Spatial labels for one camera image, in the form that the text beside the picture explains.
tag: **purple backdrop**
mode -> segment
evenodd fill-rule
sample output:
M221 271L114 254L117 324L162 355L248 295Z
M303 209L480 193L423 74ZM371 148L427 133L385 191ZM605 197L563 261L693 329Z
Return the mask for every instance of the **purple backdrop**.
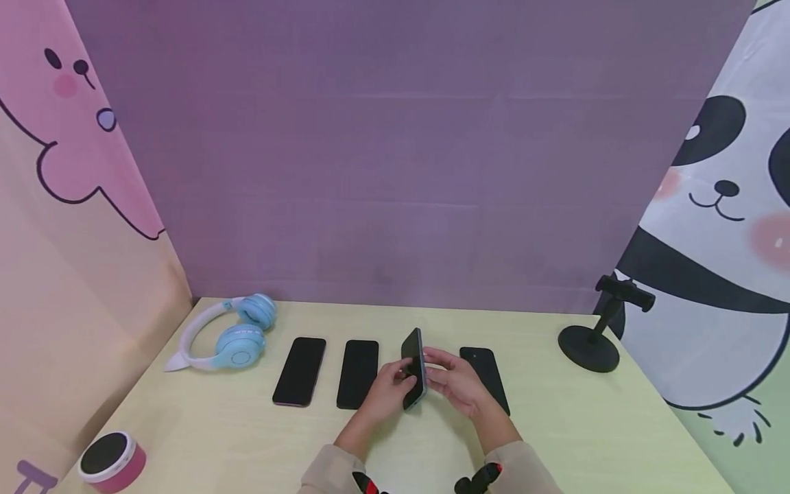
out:
M197 296L589 311L754 0L69 0Z

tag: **bear nose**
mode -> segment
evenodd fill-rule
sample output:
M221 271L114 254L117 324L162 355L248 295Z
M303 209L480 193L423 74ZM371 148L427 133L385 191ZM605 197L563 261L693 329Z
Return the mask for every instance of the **bear nose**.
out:
M740 192L740 187L738 187L735 182L730 182L729 180L719 180L713 185L713 189L728 198L734 198Z
M86 75L88 73L88 63L80 58L74 63L74 72L79 75Z

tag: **panda eye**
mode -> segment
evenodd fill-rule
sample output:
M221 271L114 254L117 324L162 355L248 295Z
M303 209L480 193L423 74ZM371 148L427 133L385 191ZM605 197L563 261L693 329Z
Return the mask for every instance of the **panda eye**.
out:
M771 149L768 173L782 200L790 206L790 129L782 134Z
M60 62L60 58L58 54L55 53L55 50L44 48L44 58L47 59L47 62L49 62L53 69L60 70L63 68L63 64Z
M746 122L746 108L732 96L705 100L672 166L697 163L724 151L738 137Z

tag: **pink blush cheek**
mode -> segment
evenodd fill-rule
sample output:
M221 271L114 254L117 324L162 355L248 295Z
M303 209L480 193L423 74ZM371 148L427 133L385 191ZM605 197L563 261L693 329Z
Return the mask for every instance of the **pink blush cheek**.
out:
M760 218L751 229L750 241L763 262L790 274L790 213Z
M677 192L679 187L680 174L674 168L669 168L667 175L664 175L664 180L661 181L661 185L659 185L653 199L666 199Z
M60 74L52 87L61 98L70 98L77 94L77 80L69 74Z

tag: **headphones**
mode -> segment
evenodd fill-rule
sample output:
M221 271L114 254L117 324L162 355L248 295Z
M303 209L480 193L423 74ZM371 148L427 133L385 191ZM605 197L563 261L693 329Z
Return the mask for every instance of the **headphones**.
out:
M243 324L235 324L222 332L216 341L215 356L196 358L190 355L195 337L203 327L227 311L236 310ZM181 333L179 351L164 365L164 371L194 367L203 371L218 368L241 369L252 365L263 353L266 340L263 332L277 320L274 300L262 293L228 299L211 306L198 315Z

